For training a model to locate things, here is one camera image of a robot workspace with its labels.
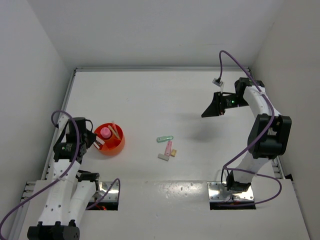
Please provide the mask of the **pink glue stick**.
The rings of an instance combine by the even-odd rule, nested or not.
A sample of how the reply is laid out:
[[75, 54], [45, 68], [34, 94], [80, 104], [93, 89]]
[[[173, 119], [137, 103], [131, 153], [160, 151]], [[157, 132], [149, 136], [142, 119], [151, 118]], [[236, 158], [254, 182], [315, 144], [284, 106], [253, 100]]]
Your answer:
[[108, 128], [108, 127], [103, 127], [101, 130], [100, 130], [100, 135], [103, 139], [107, 140], [109, 139], [110, 137], [112, 137], [113, 133], [112, 131]]

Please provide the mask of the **orange round desk organizer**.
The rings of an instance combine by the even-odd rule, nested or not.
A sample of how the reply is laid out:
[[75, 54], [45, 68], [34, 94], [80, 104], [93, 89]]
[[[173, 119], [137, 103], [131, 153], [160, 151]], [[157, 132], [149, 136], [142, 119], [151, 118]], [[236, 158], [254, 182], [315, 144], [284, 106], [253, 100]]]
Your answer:
[[[110, 137], [109, 139], [103, 139], [101, 137], [100, 130], [103, 127], [108, 127], [111, 130], [112, 137]], [[125, 146], [125, 136], [124, 136], [123, 130], [117, 124], [116, 124], [116, 127], [117, 127], [117, 131], [119, 133], [119, 136], [121, 137], [121, 140], [117, 139], [117, 137], [115, 136], [115, 132], [112, 128], [111, 122], [104, 123], [104, 124], [98, 126], [94, 131], [94, 133], [97, 135], [96, 141], [99, 141], [100, 143], [103, 144], [103, 147], [101, 150], [97, 149], [96, 147], [95, 148], [101, 154], [103, 154], [107, 157], [114, 157], [114, 156], [118, 155], [123, 150], [123, 148]]]

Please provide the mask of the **yellow pen with clear cap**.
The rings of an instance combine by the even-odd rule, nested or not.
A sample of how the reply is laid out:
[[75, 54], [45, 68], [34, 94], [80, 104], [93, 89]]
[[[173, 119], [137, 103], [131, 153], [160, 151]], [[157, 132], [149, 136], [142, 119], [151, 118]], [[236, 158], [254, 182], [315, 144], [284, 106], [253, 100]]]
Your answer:
[[112, 129], [114, 131], [114, 135], [117, 137], [117, 139], [121, 140], [121, 137], [119, 135], [119, 132], [118, 132], [118, 129], [117, 129], [115, 122], [112, 121], [111, 123], [112, 123]]

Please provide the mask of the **yellow eraser block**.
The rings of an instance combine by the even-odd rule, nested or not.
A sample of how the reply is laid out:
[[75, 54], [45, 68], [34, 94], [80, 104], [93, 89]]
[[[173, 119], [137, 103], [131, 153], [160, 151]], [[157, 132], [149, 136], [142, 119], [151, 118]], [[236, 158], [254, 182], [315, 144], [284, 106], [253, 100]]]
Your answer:
[[171, 155], [172, 157], [175, 157], [176, 154], [177, 154], [177, 151], [176, 151], [175, 149], [172, 149], [170, 155]]

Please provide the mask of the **pink correction tape case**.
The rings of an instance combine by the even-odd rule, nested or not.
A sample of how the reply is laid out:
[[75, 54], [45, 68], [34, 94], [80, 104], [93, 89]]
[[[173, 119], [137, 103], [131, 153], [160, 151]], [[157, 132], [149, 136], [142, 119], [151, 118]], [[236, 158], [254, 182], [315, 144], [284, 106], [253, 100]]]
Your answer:
[[172, 151], [172, 141], [169, 140], [166, 144], [164, 155], [169, 157], [171, 155], [171, 151]]

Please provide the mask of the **green correction tape case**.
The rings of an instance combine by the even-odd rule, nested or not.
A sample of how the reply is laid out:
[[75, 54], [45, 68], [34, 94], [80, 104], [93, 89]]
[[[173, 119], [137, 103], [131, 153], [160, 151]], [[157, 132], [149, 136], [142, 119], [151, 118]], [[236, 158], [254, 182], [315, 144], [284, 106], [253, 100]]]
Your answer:
[[167, 135], [167, 136], [159, 136], [156, 138], [156, 141], [158, 143], [163, 143], [163, 142], [166, 142], [166, 141], [171, 141], [174, 139], [174, 136], [173, 135]]

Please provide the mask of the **grey eraser block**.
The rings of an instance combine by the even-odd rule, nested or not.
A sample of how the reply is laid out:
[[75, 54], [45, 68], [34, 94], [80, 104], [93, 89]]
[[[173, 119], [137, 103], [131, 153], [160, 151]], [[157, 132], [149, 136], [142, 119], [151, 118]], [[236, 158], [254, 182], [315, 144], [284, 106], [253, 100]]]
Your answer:
[[164, 161], [169, 161], [170, 157], [164, 154], [159, 153], [157, 156], [159, 159], [164, 160]]

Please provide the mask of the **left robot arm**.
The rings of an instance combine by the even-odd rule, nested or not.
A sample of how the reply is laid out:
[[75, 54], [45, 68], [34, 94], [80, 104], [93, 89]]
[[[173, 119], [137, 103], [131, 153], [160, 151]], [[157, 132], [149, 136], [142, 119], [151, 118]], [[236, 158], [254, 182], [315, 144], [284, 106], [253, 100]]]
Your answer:
[[78, 240], [86, 207], [99, 189], [99, 174], [81, 172], [87, 149], [96, 135], [87, 129], [88, 120], [76, 117], [60, 127], [53, 147], [52, 187], [36, 226], [27, 231], [29, 240]]

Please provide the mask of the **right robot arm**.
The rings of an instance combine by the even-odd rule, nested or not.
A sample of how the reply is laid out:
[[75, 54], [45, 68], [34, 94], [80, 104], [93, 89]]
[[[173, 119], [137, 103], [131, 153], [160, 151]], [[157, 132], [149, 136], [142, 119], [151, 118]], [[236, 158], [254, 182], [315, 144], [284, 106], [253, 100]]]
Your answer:
[[202, 118], [218, 117], [227, 109], [250, 107], [255, 118], [248, 135], [247, 147], [240, 164], [233, 169], [227, 165], [227, 191], [245, 192], [251, 186], [254, 175], [270, 160], [285, 153], [292, 119], [282, 115], [271, 104], [262, 81], [253, 82], [241, 77], [234, 83], [235, 92], [215, 92], [210, 105], [202, 113]]

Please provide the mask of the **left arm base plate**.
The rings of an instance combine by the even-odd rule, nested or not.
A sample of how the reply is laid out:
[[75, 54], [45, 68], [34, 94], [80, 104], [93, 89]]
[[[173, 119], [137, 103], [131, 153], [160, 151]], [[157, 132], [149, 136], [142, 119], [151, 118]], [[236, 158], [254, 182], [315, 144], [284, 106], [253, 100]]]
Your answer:
[[93, 199], [98, 200], [104, 197], [103, 200], [101, 200], [102, 202], [118, 201], [120, 184], [118, 181], [116, 181], [113, 185], [112, 183], [112, 181], [100, 181], [98, 184], [98, 191], [93, 195]]

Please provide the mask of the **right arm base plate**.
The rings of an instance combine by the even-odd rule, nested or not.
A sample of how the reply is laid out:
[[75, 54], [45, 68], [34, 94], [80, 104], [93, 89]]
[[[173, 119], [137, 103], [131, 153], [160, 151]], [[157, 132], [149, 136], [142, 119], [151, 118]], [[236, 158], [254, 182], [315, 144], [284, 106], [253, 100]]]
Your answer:
[[212, 203], [253, 202], [255, 200], [253, 189], [247, 191], [230, 191], [220, 181], [208, 181], [207, 190], [209, 201]]

